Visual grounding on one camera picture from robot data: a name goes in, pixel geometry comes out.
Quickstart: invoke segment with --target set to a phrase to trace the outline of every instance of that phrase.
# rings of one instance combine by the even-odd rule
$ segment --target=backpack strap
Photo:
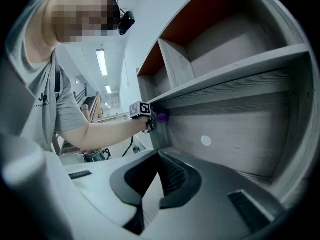
[[[60,79],[60,67],[57,62],[57,49],[54,49],[52,53],[52,67],[54,68],[55,74],[55,83],[54,83],[54,92],[55,92],[55,101],[58,101],[60,90],[61,90],[61,79]]]

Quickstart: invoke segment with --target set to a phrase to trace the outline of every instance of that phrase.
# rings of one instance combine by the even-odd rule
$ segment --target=man
[[[147,117],[119,123],[89,124],[79,109],[71,82],[58,66],[61,88],[56,99],[56,47],[80,41],[96,31],[112,31],[120,22],[116,0],[32,0],[12,27],[4,60],[35,96],[21,136],[51,148],[54,132],[80,149],[120,143],[147,129]]]

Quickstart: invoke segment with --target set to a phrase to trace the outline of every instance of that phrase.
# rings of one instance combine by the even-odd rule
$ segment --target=fluorescent light
[[[103,76],[107,76],[108,73],[107,73],[107,67],[106,67],[105,51],[104,50],[97,50],[96,57],[98,59],[101,74]]]
[[[108,94],[111,93],[110,85],[106,85],[106,86],[105,86],[105,89],[106,89],[106,92],[107,92]]]

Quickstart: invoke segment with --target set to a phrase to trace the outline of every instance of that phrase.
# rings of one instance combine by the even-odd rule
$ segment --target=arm
[[[113,146],[147,130],[148,121],[148,117],[142,116],[121,122],[88,123],[60,135],[79,149],[95,150]]]

